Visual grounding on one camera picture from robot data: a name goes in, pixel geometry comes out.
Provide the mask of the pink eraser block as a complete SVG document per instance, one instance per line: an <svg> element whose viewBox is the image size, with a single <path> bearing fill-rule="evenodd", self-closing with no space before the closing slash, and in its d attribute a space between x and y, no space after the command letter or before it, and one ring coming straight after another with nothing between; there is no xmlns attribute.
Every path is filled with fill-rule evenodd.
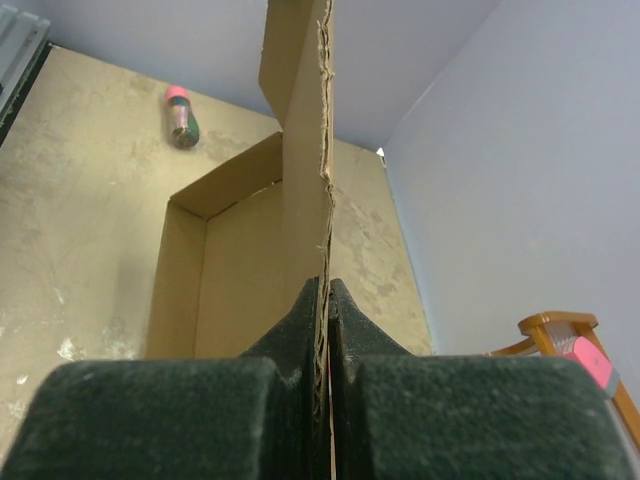
<svg viewBox="0 0 640 480"><path fill-rule="evenodd" d="M620 376L611 361L590 340L580 336L571 340L562 355L580 364L592 377L607 399L613 399Z"/></svg>

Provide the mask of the brown cardboard box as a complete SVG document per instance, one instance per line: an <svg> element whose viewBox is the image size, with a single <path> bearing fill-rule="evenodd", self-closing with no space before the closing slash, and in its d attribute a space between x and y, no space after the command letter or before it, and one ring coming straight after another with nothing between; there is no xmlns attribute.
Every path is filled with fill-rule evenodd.
<svg viewBox="0 0 640 480"><path fill-rule="evenodd" d="M280 128L169 199L144 351L146 360L238 357L316 279L316 479L331 475L332 14L329 1L269 3L259 84Z"/></svg>

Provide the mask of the small pink green object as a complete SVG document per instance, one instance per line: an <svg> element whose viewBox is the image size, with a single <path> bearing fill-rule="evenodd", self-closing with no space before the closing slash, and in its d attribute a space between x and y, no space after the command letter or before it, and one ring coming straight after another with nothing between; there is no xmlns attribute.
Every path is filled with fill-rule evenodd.
<svg viewBox="0 0 640 480"><path fill-rule="evenodd" d="M171 85L165 91L171 142L179 149L191 149L200 140L200 129L194 116L189 93Z"/></svg>

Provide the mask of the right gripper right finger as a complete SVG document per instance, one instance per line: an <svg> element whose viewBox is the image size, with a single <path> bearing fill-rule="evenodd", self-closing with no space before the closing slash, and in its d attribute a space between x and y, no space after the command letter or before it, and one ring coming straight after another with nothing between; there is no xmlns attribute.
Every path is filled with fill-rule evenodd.
<svg viewBox="0 0 640 480"><path fill-rule="evenodd" d="M417 356L331 283L340 479L631 479L592 377L562 357Z"/></svg>

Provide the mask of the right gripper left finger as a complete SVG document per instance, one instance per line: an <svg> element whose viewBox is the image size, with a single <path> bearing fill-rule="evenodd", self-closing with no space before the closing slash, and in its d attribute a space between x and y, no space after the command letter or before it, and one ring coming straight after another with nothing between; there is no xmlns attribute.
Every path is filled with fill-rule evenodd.
<svg viewBox="0 0 640 480"><path fill-rule="evenodd" d="M37 389L5 479L316 479L316 279L240 356L81 361Z"/></svg>

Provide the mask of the wooden three-tier rack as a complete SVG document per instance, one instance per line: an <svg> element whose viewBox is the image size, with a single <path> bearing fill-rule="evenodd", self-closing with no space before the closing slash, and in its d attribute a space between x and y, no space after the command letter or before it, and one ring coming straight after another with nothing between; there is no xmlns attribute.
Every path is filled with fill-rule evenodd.
<svg viewBox="0 0 640 480"><path fill-rule="evenodd" d="M595 334L599 322L591 313L545 311L518 323L523 339L490 351L497 356L559 356L581 365L616 411L627 437L639 446L639 411L620 374Z"/></svg>

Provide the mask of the aluminium extrusion frame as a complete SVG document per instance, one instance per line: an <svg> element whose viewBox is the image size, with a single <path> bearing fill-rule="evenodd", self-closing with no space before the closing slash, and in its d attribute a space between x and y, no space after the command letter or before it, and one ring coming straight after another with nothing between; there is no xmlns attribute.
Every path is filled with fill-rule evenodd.
<svg viewBox="0 0 640 480"><path fill-rule="evenodd" d="M49 55L50 29L44 17L1 5L1 142Z"/></svg>

